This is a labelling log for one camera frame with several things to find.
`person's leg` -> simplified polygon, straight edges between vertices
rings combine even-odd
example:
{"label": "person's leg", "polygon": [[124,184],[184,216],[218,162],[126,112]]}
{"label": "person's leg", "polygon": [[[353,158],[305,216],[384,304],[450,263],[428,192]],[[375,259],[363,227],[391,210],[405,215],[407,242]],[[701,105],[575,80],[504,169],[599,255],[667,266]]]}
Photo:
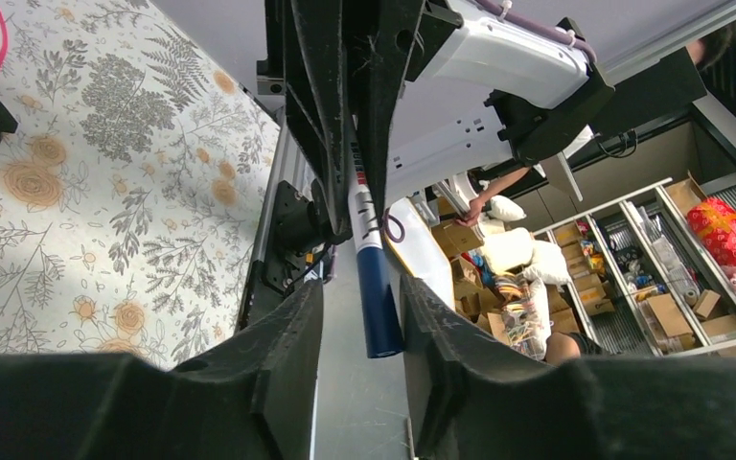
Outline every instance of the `person's leg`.
{"label": "person's leg", "polygon": [[570,359],[580,357],[577,341],[564,333],[552,333],[546,341],[546,364],[559,366]]}

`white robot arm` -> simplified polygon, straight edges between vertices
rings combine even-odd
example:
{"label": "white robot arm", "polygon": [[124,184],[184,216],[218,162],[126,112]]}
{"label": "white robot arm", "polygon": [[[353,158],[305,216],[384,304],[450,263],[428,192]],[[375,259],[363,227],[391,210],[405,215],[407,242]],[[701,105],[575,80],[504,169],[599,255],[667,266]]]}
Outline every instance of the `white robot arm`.
{"label": "white robot arm", "polygon": [[[556,29],[568,37],[568,44],[563,44],[482,10],[472,0],[449,0],[448,4],[461,14],[462,26],[420,78],[470,81],[546,110],[557,108],[587,82],[595,56],[573,46],[573,31]],[[496,108],[479,101],[464,117],[392,150],[387,202],[469,169],[512,159],[512,145],[499,135],[505,128]],[[562,152],[553,153],[564,161],[593,137],[586,126]]]}

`floral tablecloth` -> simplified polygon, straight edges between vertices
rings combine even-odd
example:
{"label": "floral tablecloth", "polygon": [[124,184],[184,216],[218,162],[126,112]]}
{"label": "floral tablecloth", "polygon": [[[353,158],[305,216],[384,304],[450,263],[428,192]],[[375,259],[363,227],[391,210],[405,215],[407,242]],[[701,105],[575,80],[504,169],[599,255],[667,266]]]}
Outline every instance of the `floral tablecloth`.
{"label": "floral tablecloth", "polygon": [[148,0],[0,8],[0,354],[220,343],[278,127]]}

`red patterned fabric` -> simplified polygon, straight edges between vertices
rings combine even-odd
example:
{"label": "red patterned fabric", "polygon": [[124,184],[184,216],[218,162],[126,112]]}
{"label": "red patterned fabric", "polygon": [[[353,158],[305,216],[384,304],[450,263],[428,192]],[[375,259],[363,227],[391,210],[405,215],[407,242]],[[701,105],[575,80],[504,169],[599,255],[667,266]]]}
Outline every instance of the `red patterned fabric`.
{"label": "red patterned fabric", "polygon": [[717,198],[709,198],[687,213],[690,228],[720,265],[736,266],[736,212]]}

